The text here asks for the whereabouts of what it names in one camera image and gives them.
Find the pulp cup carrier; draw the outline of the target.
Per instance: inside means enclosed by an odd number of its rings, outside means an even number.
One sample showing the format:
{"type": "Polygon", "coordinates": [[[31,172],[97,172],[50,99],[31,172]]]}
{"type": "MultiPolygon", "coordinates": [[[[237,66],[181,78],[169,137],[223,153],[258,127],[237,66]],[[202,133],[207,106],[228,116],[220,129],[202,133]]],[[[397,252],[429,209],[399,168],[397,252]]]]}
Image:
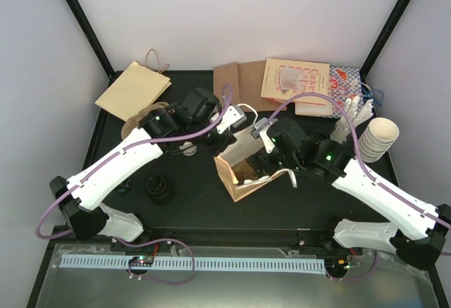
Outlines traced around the pulp cup carrier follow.
{"type": "Polygon", "coordinates": [[[249,164],[247,160],[242,160],[241,162],[233,166],[232,170],[239,185],[242,185],[247,181],[253,182],[263,176],[262,172],[254,169],[254,167],[249,164]]]}

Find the orange paper bag white handles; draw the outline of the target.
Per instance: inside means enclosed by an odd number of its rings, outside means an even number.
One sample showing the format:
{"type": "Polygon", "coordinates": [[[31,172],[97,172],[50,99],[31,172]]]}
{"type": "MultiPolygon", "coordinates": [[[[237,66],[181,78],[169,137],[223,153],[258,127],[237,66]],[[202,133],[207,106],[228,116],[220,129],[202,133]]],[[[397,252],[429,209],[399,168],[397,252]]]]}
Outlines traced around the orange paper bag white handles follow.
{"type": "Polygon", "coordinates": [[[237,141],[228,146],[224,152],[214,157],[214,163],[221,182],[234,202],[238,202],[273,180],[287,174],[294,188],[297,187],[295,172],[289,168],[277,167],[275,171],[264,171],[259,159],[260,153],[271,153],[274,145],[269,142],[265,130],[261,133],[263,138],[255,138],[252,131],[266,121],[260,118],[257,110],[249,104],[240,103],[231,106],[225,115],[226,119],[231,116],[242,115],[243,109],[248,109],[254,114],[252,124],[234,134],[237,141]]]}

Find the stack of pulp cup carriers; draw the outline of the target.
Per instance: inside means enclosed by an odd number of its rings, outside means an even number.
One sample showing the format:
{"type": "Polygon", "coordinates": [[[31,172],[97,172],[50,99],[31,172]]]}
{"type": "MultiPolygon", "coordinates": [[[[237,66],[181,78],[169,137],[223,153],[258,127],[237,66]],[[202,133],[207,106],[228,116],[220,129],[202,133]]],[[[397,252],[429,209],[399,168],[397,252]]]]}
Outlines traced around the stack of pulp cup carriers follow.
{"type": "Polygon", "coordinates": [[[139,122],[147,116],[147,114],[150,111],[156,110],[156,109],[162,109],[168,106],[167,102],[161,101],[156,102],[154,104],[149,104],[140,111],[137,112],[134,116],[129,117],[125,124],[123,125],[121,129],[121,139],[124,140],[138,125],[139,122]]]}

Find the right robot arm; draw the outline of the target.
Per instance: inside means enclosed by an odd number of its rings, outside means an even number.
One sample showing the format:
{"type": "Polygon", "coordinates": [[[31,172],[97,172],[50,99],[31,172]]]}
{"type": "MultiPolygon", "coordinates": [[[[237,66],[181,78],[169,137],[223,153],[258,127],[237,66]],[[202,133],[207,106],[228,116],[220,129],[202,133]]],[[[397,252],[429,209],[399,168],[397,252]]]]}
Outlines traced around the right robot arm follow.
{"type": "Polygon", "coordinates": [[[442,255],[450,230],[450,206],[436,207],[409,195],[361,164],[345,145],[316,132],[305,133],[292,119],[262,118],[252,136],[264,143],[255,155],[258,172],[286,168],[352,195],[386,218],[385,223],[336,221],[320,237],[325,252],[356,247],[380,250],[421,270],[430,269],[442,255]]]}

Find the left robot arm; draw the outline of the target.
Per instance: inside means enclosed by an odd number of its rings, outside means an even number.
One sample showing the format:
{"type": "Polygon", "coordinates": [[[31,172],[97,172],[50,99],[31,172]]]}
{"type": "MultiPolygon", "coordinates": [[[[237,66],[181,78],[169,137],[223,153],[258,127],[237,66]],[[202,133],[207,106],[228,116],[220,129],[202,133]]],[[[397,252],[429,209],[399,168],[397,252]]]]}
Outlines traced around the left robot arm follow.
{"type": "Polygon", "coordinates": [[[65,179],[56,176],[49,186],[77,240],[105,235],[126,241],[136,251],[148,248],[151,233],[137,215],[105,205],[104,199],[134,172],[186,142],[208,147],[213,156],[224,152],[236,137],[231,132],[241,112],[231,104],[227,84],[221,97],[196,87],[182,101],[142,110],[129,121],[122,142],[90,167],[65,179]]]}

